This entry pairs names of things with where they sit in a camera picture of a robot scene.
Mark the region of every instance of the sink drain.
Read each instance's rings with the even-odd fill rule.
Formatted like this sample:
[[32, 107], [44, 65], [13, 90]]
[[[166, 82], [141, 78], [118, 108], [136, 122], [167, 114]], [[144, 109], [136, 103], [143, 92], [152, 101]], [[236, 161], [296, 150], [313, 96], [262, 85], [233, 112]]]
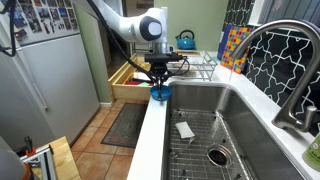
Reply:
[[207, 157], [211, 163], [216, 166], [228, 167], [232, 164], [230, 151], [220, 144], [209, 146], [207, 149]]

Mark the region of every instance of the window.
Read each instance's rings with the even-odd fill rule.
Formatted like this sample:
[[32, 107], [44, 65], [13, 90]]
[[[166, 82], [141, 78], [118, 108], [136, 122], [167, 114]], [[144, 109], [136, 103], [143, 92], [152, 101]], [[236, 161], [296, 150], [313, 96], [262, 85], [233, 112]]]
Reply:
[[320, 26], [320, 0], [256, 0], [249, 24], [304, 19]]

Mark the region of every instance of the floor mat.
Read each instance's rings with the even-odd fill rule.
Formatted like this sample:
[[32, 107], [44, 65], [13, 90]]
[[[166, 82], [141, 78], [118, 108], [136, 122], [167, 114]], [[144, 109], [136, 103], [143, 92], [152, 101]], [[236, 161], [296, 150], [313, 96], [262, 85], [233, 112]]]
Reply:
[[147, 107], [126, 103], [101, 144], [136, 147]]

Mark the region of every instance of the white cloth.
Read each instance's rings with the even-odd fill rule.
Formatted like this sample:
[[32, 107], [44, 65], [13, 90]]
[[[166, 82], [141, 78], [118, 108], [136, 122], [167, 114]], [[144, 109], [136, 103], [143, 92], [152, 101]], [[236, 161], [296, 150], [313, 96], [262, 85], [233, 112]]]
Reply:
[[175, 126], [180, 133], [181, 139], [191, 138], [194, 136], [187, 122], [176, 123]]

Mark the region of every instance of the stainless steel sink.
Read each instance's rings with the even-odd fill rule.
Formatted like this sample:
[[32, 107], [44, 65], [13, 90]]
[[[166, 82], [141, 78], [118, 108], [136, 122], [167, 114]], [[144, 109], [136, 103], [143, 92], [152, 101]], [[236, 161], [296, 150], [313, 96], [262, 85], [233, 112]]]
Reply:
[[[304, 179], [233, 88], [169, 86], [162, 179]], [[175, 128], [183, 121], [195, 134], [189, 146]]]

